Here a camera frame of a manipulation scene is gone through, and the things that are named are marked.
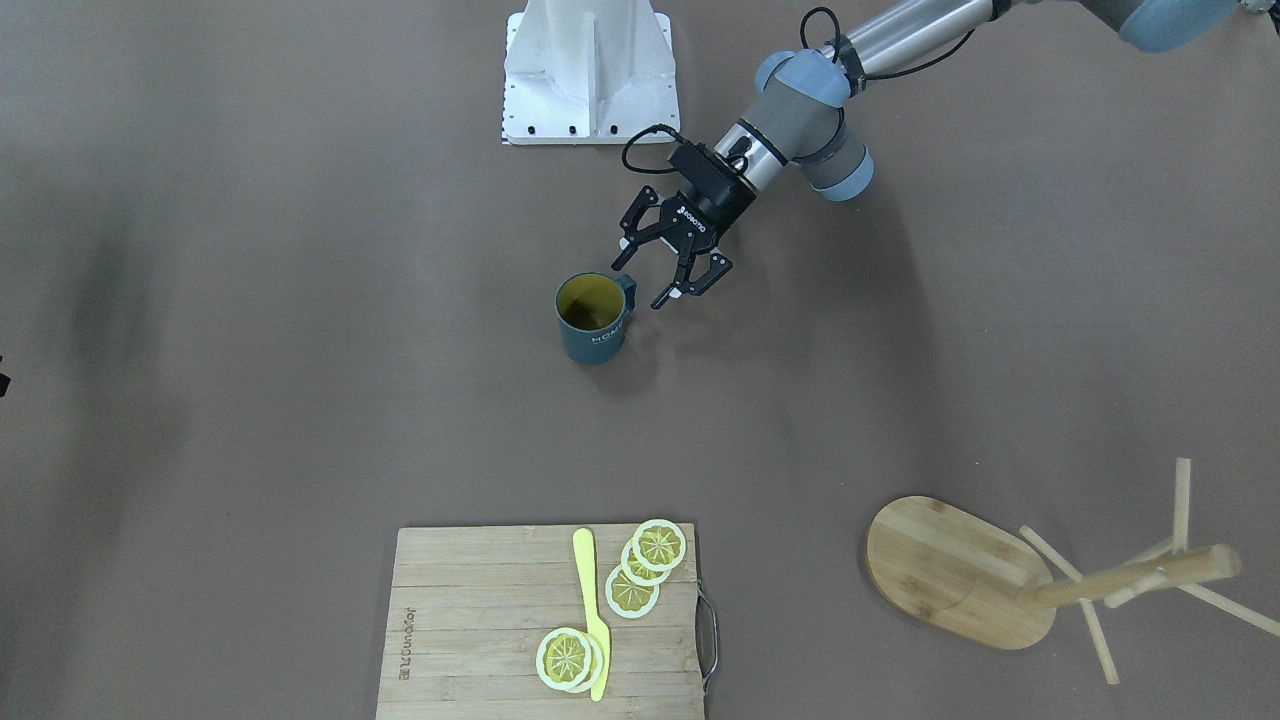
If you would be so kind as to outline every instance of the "mug handle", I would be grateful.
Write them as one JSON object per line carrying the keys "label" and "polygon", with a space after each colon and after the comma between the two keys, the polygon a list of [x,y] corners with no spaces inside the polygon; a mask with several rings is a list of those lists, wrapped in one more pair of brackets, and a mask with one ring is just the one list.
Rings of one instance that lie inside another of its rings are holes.
{"label": "mug handle", "polygon": [[622,295],[626,297],[626,304],[622,306],[622,315],[627,316],[636,309],[636,282],[631,279],[631,275],[618,277],[618,286],[622,287]]}

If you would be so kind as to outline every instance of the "wooden stand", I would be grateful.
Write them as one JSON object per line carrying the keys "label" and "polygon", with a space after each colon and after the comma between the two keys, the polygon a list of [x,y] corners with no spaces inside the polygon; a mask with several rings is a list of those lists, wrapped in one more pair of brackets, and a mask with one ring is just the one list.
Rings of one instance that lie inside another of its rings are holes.
{"label": "wooden stand", "polygon": [[[1119,607],[1144,592],[1176,587],[1280,635],[1280,623],[1198,584],[1238,575],[1240,559],[1225,544],[1187,550],[1189,507],[1190,460],[1179,459],[1172,537],[1119,568],[1082,575],[1025,525],[1020,533],[1030,546],[940,500],[902,497],[872,520],[867,568],[881,594],[902,612],[1000,650],[1037,643],[1053,625],[1056,607],[1079,605],[1103,675],[1116,684],[1094,600]],[[1051,582],[1037,550],[1068,579]]]}

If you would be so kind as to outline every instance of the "cutting board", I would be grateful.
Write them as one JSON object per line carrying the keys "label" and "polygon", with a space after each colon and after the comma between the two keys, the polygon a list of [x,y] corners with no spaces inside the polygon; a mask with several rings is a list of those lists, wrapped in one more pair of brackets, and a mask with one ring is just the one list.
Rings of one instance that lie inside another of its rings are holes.
{"label": "cutting board", "polygon": [[[608,687],[553,691],[538,679],[538,643],[586,628],[573,530],[595,533],[600,618],[613,634]],[[604,580],[635,524],[403,528],[396,544],[378,720],[703,720],[695,615],[694,525],[689,551],[644,618],[618,618]]]}

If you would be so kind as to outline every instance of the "mug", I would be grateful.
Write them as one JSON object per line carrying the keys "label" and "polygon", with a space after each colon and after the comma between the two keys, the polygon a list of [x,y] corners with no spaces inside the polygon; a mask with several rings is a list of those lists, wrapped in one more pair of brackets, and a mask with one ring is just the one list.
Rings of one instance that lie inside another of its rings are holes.
{"label": "mug", "polygon": [[622,347],[622,322],[636,307],[636,282],[580,273],[556,292],[564,352],[579,363],[604,363]]}

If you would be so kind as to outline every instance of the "gray tabletop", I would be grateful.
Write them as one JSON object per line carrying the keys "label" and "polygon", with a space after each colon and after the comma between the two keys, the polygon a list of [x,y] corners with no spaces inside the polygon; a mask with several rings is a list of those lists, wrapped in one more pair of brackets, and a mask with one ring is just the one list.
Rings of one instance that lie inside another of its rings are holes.
{"label": "gray tabletop", "polygon": [[[808,8],[658,4],[687,136]],[[588,368],[550,296],[648,178],[498,142],[520,9],[0,10],[0,715],[370,717],[397,528],[666,516],[721,614],[712,717],[1275,716],[1280,642],[1185,593],[1102,614],[1107,687],[1079,612],[997,652],[859,560],[923,493],[1107,568],[1185,456],[1193,544],[1244,559],[1215,588],[1280,615],[1268,22],[1148,56],[1015,8],[850,102],[863,197],[788,172],[713,292]]]}

